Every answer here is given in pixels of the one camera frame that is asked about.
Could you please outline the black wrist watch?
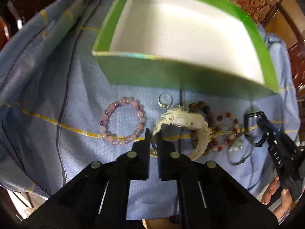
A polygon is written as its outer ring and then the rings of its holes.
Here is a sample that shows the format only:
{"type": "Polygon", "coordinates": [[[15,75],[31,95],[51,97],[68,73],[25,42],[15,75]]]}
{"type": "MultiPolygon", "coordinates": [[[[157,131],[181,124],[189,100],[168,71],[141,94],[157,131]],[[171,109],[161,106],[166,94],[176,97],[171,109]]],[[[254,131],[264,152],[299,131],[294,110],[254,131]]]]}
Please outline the black wrist watch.
{"type": "Polygon", "coordinates": [[[258,122],[263,121],[263,123],[268,122],[268,119],[263,111],[256,112],[246,112],[243,116],[244,133],[246,140],[253,147],[262,147],[267,141],[268,132],[261,129],[258,122]],[[261,138],[258,140],[258,133],[255,130],[262,130],[261,138]]]}

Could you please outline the white wrist watch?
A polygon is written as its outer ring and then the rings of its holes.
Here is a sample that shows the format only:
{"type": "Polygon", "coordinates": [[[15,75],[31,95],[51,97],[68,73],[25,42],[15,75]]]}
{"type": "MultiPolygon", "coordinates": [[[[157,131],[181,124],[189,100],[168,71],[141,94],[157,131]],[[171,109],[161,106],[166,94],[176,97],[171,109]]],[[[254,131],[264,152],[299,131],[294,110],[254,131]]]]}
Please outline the white wrist watch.
{"type": "Polygon", "coordinates": [[[192,160],[197,160],[207,149],[208,143],[211,140],[211,129],[208,123],[197,113],[190,113],[181,108],[173,108],[167,110],[156,120],[152,132],[152,145],[157,146],[157,133],[161,132],[163,125],[170,125],[194,131],[197,134],[198,144],[187,156],[192,160]]]}

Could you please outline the light blue cloth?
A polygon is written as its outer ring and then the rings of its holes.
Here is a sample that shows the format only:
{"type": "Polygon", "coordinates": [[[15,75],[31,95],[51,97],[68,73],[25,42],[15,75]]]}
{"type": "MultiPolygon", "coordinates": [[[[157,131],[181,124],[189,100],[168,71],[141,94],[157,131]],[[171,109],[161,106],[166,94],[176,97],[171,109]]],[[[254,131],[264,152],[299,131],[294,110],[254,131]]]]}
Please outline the light blue cloth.
{"type": "MultiPolygon", "coordinates": [[[[1,186],[48,198],[94,160],[107,163],[128,152],[102,139],[100,117],[122,97],[143,106],[151,129],[173,105],[206,102],[215,115],[233,113],[240,122],[250,102],[199,93],[111,85],[94,57],[97,29],[114,0],[56,0],[37,13],[1,50],[1,186]]],[[[294,140],[300,128],[291,64],[284,42],[259,33],[270,52],[280,88],[278,95],[256,102],[267,118],[294,140]]],[[[274,178],[267,144],[255,148],[245,163],[232,166],[226,150],[211,152],[197,162],[216,161],[254,196],[274,178]]],[[[132,181],[127,219],[157,219],[178,214],[174,181],[158,178],[157,159],[151,158],[147,181],[132,181]]]]}

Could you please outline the green cardboard box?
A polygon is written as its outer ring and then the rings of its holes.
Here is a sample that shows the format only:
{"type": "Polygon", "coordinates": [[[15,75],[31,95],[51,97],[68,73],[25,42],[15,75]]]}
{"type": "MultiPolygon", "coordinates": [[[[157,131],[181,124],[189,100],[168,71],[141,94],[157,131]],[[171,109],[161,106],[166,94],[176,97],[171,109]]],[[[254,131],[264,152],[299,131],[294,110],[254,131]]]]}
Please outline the green cardboard box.
{"type": "Polygon", "coordinates": [[[256,24],[228,0],[115,0],[92,54],[112,84],[250,101],[279,92],[256,24]]]}

